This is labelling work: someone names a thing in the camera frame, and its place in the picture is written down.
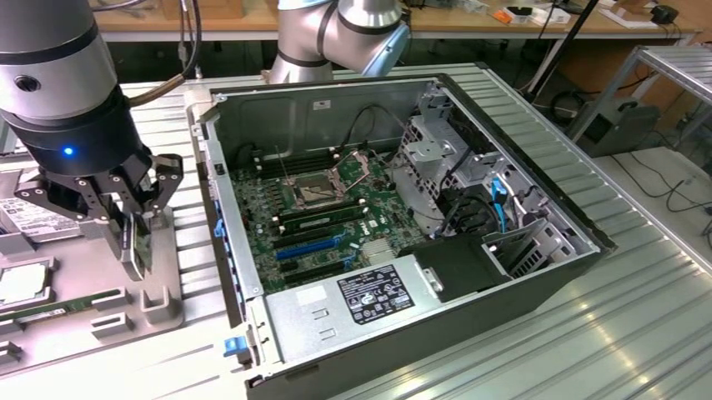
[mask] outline metal worktable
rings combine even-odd
[[[458,81],[618,250],[535,312],[336,398],[394,399],[417,394],[417,398],[467,399],[706,398],[712,390],[709,264],[665,227],[656,226],[491,71],[442,65],[398,68],[393,74],[431,72],[447,73]],[[350,77],[339,73],[339,78]],[[260,81],[238,77],[203,84],[247,86]],[[149,86],[127,85],[124,90],[132,96]],[[230,372],[235,364],[227,364],[220,355],[227,318],[183,115],[185,88],[133,112],[145,144],[185,157],[185,179],[171,200],[185,326],[4,379],[2,395],[240,398],[242,387]]]
[[[657,74],[636,89],[633,92],[634,98],[640,98],[653,81],[660,76],[664,76],[705,103],[702,112],[685,126],[676,146],[700,127],[704,121],[712,117],[712,47],[700,45],[686,47],[640,46],[628,55],[609,85],[593,101],[592,106],[586,107],[582,114],[576,118],[569,128],[569,137],[574,142],[581,138],[593,122],[600,106],[616,95],[617,88],[622,86],[638,63],[648,65],[650,71]]]

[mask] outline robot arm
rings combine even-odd
[[[160,212],[183,160],[153,156],[139,139],[87,0],[2,1],[0,93],[0,115],[39,164],[21,199],[77,221]]]
[[[385,75],[409,40],[395,0],[280,0],[278,55],[270,83],[331,79],[334,62]]]

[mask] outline ram module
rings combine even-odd
[[[364,210],[366,202],[358,199],[352,202],[332,204],[308,211],[278,216],[280,223],[279,233],[284,236],[355,221],[363,218]]]

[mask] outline green circuit board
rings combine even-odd
[[[415,221],[409,215],[407,206],[397,191],[389,187],[389,171],[375,158],[369,160],[367,165],[370,175],[346,191],[343,198],[339,199],[330,197],[331,193],[319,188],[319,185],[326,186],[324,171],[292,175],[288,181],[284,177],[260,179],[256,172],[244,169],[232,173],[250,249],[266,293],[276,293],[344,271],[367,267],[370,262],[362,253],[362,245],[377,239],[387,240],[394,254],[398,254],[402,248],[425,241]],[[363,175],[362,164],[354,157],[347,158],[339,164],[336,171],[344,187]],[[294,182],[311,189],[304,189],[295,196]],[[283,229],[290,226],[287,223],[272,221],[275,215],[299,215],[298,213],[304,211],[298,209],[296,198],[299,196],[303,196],[302,198],[306,198],[310,204],[315,204],[308,210],[314,213],[328,207],[339,208],[336,212],[328,212],[328,215],[344,219],[346,222],[332,222],[327,227],[316,229],[320,233],[328,233],[327,240],[338,238],[338,244],[332,248],[278,260],[278,251],[303,246],[303,243],[295,243],[275,249],[276,241],[295,235],[284,235],[280,232],[280,226]],[[356,215],[348,207],[343,206],[358,203],[359,199],[362,199],[362,204],[359,204]],[[307,226],[306,232],[299,232],[296,236],[299,237],[302,233],[307,235],[315,233],[310,230],[312,228],[310,224],[323,223],[323,221],[326,218],[311,217],[308,222],[300,225]],[[315,273],[320,271],[319,268],[323,270],[324,266],[336,264],[340,267],[330,273],[318,273],[312,277],[295,279],[307,271]]]

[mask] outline pcie slot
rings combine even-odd
[[[327,248],[335,248],[338,244],[342,242],[342,238],[343,238],[343,233],[340,235],[335,235],[334,237],[326,240],[320,240],[318,242],[304,244],[299,247],[280,250],[276,252],[276,261],[286,260],[287,258],[299,257],[299,256],[303,256],[304,254],[320,252],[322,250],[326,250]]]
[[[326,278],[327,276],[336,275],[350,268],[352,259],[354,257],[347,257],[343,260],[307,269],[306,271],[294,272],[290,275],[284,275],[284,282],[291,285],[295,283],[302,283],[303,281],[314,278]]]

